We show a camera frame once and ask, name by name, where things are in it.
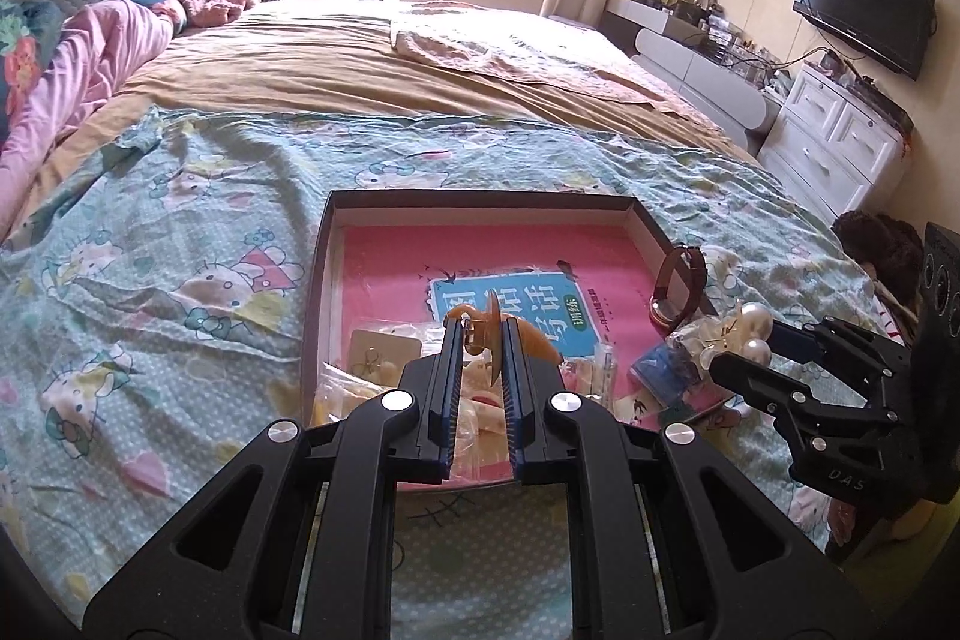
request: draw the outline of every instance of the metal bolt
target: metal bolt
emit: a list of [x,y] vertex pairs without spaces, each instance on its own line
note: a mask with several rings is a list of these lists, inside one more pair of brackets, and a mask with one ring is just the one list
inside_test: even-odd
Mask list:
[[406,410],[414,403],[414,397],[408,391],[387,391],[380,397],[380,403],[392,413],[399,413],[400,410]]
[[270,437],[273,442],[289,442],[298,432],[299,429],[293,421],[277,421],[270,427],[267,437]]
[[696,437],[696,432],[685,423],[672,423],[665,430],[666,438],[674,445],[689,445]]
[[550,399],[550,405],[554,410],[560,410],[561,413],[573,413],[574,410],[580,409],[583,402],[576,394],[562,391],[553,395]]

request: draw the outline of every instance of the television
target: television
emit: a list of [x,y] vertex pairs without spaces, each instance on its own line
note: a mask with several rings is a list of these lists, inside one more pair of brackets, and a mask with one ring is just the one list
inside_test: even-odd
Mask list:
[[794,0],[795,12],[911,79],[936,30],[936,0]]

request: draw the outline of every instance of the bed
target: bed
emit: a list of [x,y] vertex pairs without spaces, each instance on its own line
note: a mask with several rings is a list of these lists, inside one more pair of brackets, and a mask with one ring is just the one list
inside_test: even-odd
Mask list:
[[[248,439],[298,412],[298,282],[332,190],[632,194],[672,241],[704,247],[718,311],[754,300],[795,325],[833,314],[880,328],[869,279],[829,228],[692,108],[403,58],[401,12],[277,1],[175,39],[51,150],[25,194],[0,249],[0,522],[74,621]],[[264,258],[284,281],[271,297],[253,296],[262,266],[248,274]],[[249,287],[223,305],[243,316],[178,304],[205,281]],[[784,369],[824,401],[857,403],[816,368]],[[827,499],[790,480],[769,417],[728,410],[704,432],[824,545]],[[418,553],[395,576],[395,636],[566,637],[565,552],[544,533],[562,497],[458,495],[467,511],[443,524],[437,501],[403,500]],[[506,589],[480,588],[497,562],[478,535],[507,511],[523,519],[518,550],[544,550]],[[431,579],[445,568],[452,595]]]

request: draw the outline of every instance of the light blue blanket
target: light blue blanket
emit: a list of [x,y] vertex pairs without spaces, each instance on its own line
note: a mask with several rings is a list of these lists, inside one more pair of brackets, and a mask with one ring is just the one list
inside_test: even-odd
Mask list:
[[[74,619],[248,439],[296,413],[320,215],[330,191],[352,188],[635,194],[672,239],[707,245],[719,311],[740,298],[794,324],[874,322],[870,283],[827,226],[766,173],[710,152],[501,119],[152,109],[0,251],[0,522]],[[856,403],[827,375],[791,371],[825,401]],[[733,413],[712,424],[714,440],[823,544],[826,503],[790,480],[769,419]],[[528,501],[517,518],[530,523],[554,503]],[[416,584],[449,557],[463,565],[443,544],[447,557],[417,545],[397,570],[395,637],[437,629],[443,589],[426,597]],[[565,561],[542,566],[513,608],[484,603],[500,623],[482,606],[469,624],[450,613],[437,636],[566,637]]]

